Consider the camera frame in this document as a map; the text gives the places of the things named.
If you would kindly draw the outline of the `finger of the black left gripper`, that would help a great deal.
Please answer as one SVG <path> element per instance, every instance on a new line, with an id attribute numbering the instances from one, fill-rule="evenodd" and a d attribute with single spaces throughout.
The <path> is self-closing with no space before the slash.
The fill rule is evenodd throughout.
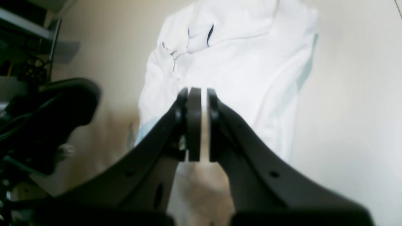
<path id="1" fill-rule="evenodd" d="M 14 97 L 6 106 L 6 161 L 40 175 L 51 175 L 59 147 L 77 127 L 89 124 L 101 97 L 92 81 L 74 78 Z"/>

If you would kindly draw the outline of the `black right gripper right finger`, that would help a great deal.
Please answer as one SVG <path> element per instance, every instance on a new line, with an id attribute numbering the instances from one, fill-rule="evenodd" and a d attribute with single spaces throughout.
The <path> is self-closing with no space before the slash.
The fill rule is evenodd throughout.
<path id="1" fill-rule="evenodd" d="M 373 226 L 366 208 L 281 160 L 213 89 L 207 89 L 207 107 L 209 159 L 229 180 L 231 226 Z"/>

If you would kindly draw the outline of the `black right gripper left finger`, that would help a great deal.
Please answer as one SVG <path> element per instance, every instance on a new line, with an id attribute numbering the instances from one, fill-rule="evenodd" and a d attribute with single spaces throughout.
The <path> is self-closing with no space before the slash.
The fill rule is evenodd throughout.
<path id="1" fill-rule="evenodd" d="M 36 208 L 33 226 L 173 226 L 166 215 L 179 163 L 200 160 L 200 88 L 182 89 L 148 134 L 102 174 Z"/>

